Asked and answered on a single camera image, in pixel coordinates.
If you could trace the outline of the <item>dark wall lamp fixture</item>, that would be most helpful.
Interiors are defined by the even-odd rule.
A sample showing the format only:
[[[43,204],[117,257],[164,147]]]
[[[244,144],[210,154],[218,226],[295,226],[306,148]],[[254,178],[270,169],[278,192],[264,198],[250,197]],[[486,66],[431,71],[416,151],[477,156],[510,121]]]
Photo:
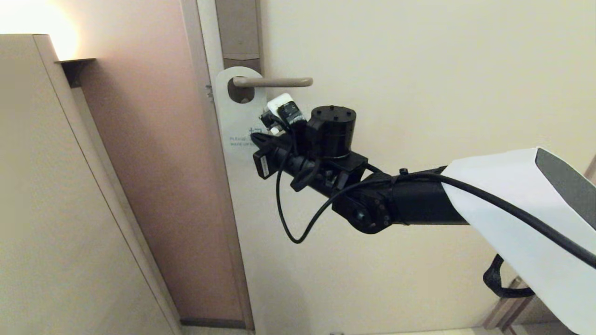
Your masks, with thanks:
[[[59,61],[70,88],[81,87],[81,73],[87,66],[96,62],[95,58]]]

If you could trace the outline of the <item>blue and white door hanger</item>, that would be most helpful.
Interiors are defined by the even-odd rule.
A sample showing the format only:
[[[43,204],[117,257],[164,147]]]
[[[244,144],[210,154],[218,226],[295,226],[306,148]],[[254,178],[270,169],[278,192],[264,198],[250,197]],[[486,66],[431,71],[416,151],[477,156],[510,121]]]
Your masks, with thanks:
[[[221,134],[222,151],[226,166],[252,163],[257,147],[251,141],[251,133],[265,131],[259,120],[266,105],[266,91],[255,88],[254,97],[246,103],[234,101],[229,94],[229,83],[235,77],[262,78],[261,74],[247,67],[231,67],[216,76],[214,99]]]

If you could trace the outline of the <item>bronze door lock plate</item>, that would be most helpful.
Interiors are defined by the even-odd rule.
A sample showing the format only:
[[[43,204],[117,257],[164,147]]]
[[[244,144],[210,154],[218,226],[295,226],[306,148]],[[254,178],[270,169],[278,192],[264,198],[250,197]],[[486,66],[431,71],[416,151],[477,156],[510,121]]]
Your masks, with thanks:
[[[215,0],[223,66],[261,69],[259,0]]]

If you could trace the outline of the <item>beige cabinet panel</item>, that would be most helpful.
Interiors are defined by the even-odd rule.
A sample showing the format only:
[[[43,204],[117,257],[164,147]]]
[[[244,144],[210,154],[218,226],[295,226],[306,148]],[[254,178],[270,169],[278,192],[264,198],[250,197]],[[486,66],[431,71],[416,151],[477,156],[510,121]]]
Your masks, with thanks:
[[[0,34],[0,335],[182,335],[44,34]]]

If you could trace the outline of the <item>white room door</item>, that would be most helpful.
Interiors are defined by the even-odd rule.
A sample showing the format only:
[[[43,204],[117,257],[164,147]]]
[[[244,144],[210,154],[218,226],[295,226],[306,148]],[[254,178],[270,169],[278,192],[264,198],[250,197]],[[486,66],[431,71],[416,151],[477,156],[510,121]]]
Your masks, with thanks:
[[[357,112],[352,148],[389,174],[544,147],[596,157],[596,0],[260,0],[266,78],[313,78],[306,113]],[[302,244],[275,180],[226,166],[256,335],[382,334],[480,326],[498,298],[495,250],[469,226],[374,235],[326,210]]]

